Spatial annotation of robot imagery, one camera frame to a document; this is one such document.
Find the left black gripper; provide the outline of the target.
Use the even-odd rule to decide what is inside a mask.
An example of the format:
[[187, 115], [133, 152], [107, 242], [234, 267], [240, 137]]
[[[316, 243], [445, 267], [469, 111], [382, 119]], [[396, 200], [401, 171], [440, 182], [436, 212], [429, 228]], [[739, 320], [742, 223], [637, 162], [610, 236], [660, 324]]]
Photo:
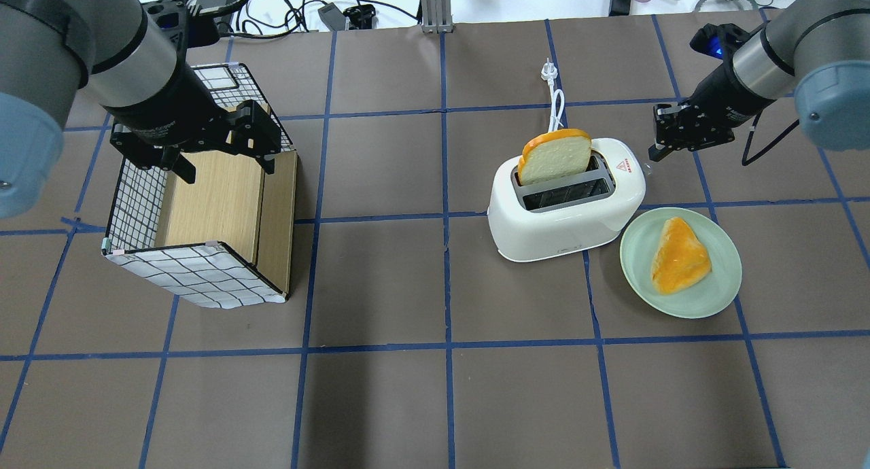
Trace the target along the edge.
[[130, 107], [111, 107], [111, 144], [137, 168], [172, 172], [195, 184], [196, 168], [184, 156], [220, 151], [255, 160], [275, 172], [281, 129], [260, 101], [245, 99], [223, 107], [184, 61], [154, 97]]

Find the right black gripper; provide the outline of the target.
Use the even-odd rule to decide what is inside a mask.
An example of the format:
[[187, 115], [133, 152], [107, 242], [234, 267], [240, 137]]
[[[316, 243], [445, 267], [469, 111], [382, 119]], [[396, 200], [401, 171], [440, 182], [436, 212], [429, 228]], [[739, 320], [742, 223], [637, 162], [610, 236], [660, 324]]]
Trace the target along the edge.
[[655, 142], [648, 148], [648, 158], [661, 162], [674, 151], [697, 151], [730, 143], [734, 128], [773, 102], [749, 91], [731, 65], [721, 65], [680, 103], [655, 104]]

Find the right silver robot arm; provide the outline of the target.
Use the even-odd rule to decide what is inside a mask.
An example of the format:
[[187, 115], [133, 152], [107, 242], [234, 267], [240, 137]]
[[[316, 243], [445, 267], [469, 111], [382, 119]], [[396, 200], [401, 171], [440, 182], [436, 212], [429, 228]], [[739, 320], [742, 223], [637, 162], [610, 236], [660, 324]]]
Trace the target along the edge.
[[674, 151], [730, 143], [734, 128], [793, 95], [796, 125], [818, 147], [869, 145], [869, 1], [796, 0], [746, 31], [733, 24], [699, 29], [691, 48], [720, 60], [690, 97], [655, 106], [658, 162]]

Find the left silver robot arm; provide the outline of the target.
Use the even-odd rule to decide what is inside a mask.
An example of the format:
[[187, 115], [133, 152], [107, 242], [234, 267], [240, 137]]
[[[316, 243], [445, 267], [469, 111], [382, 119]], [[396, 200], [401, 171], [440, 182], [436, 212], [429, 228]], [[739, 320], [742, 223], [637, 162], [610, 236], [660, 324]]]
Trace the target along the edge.
[[223, 109], [186, 62], [249, 0], [1, 1], [3, 218], [40, 199], [79, 89], [114, 118], [112, 143], [137, 168], [192, 184], [187, 155], [220, 151], [273, 173], [285, 133], [270, 112], [253, 100]]

